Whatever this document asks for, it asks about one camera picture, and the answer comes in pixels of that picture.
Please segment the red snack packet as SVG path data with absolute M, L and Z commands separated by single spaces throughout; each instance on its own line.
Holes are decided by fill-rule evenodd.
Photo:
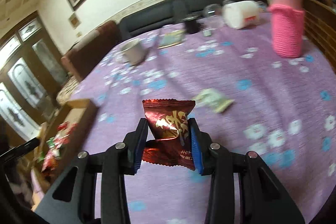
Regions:
M 49 150 L 44 157 L 42 165 L 42 174 L 44 176 L 50 176 L 58 166 L 58 161 L 62 159 L 64 151 L 70 143 L 70 136 L 76 126 L 77 123 L 63 122 L 58 126 L 56 135 L 46 142 Z

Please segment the white mug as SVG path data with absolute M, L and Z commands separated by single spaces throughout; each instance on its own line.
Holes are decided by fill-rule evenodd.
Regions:
M 146 49 L 143 47 L 140 39 L 127 41 L 122 45 L 120 52 L 130 65 L 140 64 L 146 56 Z

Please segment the small card booklet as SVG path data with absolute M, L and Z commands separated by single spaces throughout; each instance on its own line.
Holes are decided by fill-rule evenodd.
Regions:
M 164 34 L 163 38 L 158 43 L 158 49 L 168 48 L 181 44 L 184 38 L 185 38 L 184 30 L 176 30 Z

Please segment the wooden glass door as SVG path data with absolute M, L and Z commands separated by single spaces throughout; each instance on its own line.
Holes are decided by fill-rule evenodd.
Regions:
M 37 12 L 1 35 L 1 118 L 25 141 L 60 107 L 68 80 L 60 58 Z

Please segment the small wall plaque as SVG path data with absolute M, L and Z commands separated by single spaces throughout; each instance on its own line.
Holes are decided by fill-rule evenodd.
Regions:
M 69 17 L 69 22 L 72 26 L 72 28 L 77 28 L 80 24 L 80 20 L 78 19 L 77 15 L 75 13 L 72 13 L 72 15 Z

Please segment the black sofa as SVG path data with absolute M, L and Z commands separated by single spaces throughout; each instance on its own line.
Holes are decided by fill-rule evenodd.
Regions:
M 212 4 L 221 5 L 226 0 L 165 0 L 132 13 L 119 22 L 121 40 L 126 41 L 168 24 L 180 23 L 189 15 L 203 16 L 203 9 Z M 268 0 L 229 0 L 233 2 L 255 1 L 266 5 Z

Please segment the pink knitted covered jar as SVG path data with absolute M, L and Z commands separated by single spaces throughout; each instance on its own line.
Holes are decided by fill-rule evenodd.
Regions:
M 301 56 L 305 12 L 302 0 L 271 0 L 273 50 L 284 58 Z

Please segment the white plastic canister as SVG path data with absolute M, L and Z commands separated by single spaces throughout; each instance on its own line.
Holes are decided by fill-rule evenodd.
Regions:
M 255 1 L 225 4 L 222 7 L 222 15 L 226 25 L 235 30 L 256 25 L 260 22 L 260 10 Z

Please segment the patterned cushion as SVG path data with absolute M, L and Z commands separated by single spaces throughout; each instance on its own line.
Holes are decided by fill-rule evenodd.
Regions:
M 63 106 L 70 100 L 78 85 L 78 80 L 74 76 L 71 76 L 56 96 L 56 100 L 60 106 Z

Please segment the cardboard box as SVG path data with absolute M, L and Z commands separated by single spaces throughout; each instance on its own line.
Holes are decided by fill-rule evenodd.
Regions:
M 34 149 L 31 177 L 54 182 L 77 155 L 98 112 L 90 99 L 67 101 L 50 123 L 43 123 Z

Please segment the dark red candy packet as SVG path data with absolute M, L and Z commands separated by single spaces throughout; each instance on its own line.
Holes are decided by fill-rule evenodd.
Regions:
M 153 139 L 145 144 L 143 161 L 194 170 L 188 115 L 195 107 L 195 101 L 150 99 L 143 100 L 142 104 L 153 135 Z

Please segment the pale green snack packet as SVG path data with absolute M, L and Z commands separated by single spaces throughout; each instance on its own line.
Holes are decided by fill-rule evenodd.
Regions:
M 203 89 L 193 100 L 196 107 L 208 107 L 215 113 L 222 113 L 230 107 L 235 100 L 227 98 L 216 89 Z

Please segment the clear glass jar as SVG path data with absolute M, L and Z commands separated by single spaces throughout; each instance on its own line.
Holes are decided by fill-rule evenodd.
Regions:
M 222 18 L 222 7 L 221 5 L 210 4 L 203 9 L 203 15 L 206 19 L 208 27 L 212 30 L 222 28 L 224 26 L 224 21 Z

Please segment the purple floral tablecloth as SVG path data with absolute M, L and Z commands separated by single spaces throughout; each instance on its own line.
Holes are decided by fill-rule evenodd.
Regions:
M 213 141 L 236 153 L 256 151 L 310 222 L 335 187 L 335 74 L 309 40 L 302 56 L 272 49 L 270 14 L 243 30 L 223 27 L 158 49 L 181 24 L 139 36 L 150 48 L 137 67 L 114 48 L 76 87 L 71 99 L 98 106 L 83 148 L 91 154 L 122 141 L 144 116 L 147 99 L 194 100 L 190 116 Z

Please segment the black small object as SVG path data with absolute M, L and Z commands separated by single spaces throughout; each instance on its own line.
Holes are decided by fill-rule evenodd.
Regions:
M 188 16 L 183 20 L 184 29 L 187 34 L 196 34 L 201 30 L 201 24 L 197 16 Z

